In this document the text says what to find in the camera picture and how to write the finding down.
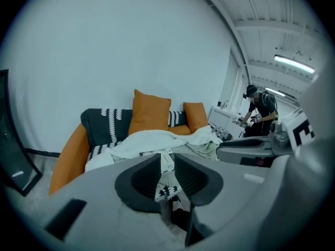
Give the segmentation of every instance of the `orange pillow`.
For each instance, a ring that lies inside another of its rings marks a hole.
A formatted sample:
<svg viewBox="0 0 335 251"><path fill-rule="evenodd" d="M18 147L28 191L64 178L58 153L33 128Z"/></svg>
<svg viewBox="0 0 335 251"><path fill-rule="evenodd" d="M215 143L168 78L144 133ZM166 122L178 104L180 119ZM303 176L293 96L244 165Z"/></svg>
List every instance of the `orange pillow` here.
<svg viewBox="0 0 335 251"><path fill-rule="evenodd" d="M168 130L171 99L146 95L137 89L134 94L128 135L142 130Z"/></svg>
<svg viewBox="0 0 335 251"><path fill-rule="evenodd" d="M186 113L187 124L191 133L194 133L197 129L208 125L205 107L202 102L184 102L184 111Z"/></svg>
<svg viewBox="0 0 335 251"><path fill-rule="evenodd" d="M176 135L190 135L192 134L187 125L181 125L179 127L168 128L168 131Z"/></svg>

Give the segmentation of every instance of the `ceiling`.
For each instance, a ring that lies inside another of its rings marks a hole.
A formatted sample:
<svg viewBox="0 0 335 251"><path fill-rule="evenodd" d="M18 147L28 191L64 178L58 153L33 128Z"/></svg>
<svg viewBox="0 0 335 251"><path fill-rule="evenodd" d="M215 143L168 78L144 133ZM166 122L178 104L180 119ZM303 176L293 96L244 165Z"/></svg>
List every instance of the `ceiling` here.
<svg viewBox="0 0 335 251"><path fill-rule="evenodd" d="M251 83L299 98L332 52L332 41L309 4L305 0L216 0L217 7L217 3L244 49ZM276 62L275 54L305 63L316 72Z"/></svg>

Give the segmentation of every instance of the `white blanket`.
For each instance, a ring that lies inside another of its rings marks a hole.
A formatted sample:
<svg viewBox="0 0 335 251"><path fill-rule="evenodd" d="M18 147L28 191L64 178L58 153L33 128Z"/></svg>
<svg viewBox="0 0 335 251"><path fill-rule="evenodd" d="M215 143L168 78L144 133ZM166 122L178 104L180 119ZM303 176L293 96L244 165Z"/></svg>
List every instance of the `white blanket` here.
<svg viewBox="0 0 335 251"><path fill-rule="evenodd" d="M211 132L209 125L198 129L191 135L176 135L165 130L139 131L127 137L120 145L112 149L106 148L104 152L93 157L86 164L85 171L113 164L111 155L129 159L138 157L142 152L179 147L185 143L202 145L211 141L215 144L222 142Z"/></svg>

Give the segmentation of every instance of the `black baseboard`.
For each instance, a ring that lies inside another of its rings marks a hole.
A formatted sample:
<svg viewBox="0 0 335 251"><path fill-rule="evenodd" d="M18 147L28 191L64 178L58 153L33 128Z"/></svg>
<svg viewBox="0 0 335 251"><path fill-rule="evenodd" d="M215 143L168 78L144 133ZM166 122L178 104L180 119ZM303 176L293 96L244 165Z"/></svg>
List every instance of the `black baseboard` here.
<svg viewBox="0 0 335 251"><path fill-rule="evenodd" d="M44 151L36 151L33 149L28 149L28 148L26 148L26 151L27 153L31 153L31 154L37 154L37 155L55 157L55 158L58 158L60 155L60 153L49 153L49 152L44 152Z"/></svg>

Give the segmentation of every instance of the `black t-shirt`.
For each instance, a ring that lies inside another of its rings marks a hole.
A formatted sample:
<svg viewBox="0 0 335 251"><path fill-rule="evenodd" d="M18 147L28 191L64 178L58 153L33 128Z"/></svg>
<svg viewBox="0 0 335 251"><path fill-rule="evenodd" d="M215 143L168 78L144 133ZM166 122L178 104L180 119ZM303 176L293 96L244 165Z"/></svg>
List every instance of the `black t-shirt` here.
<svg viewBox="0 0 335 251"><path fill-rule="evenodd" d="M252 112L255 108L257 108L262 117L268 116L276 110L274 101L271 99L270 95L264 93L260 93L258 102L250 103L249 112Z"/></svg>

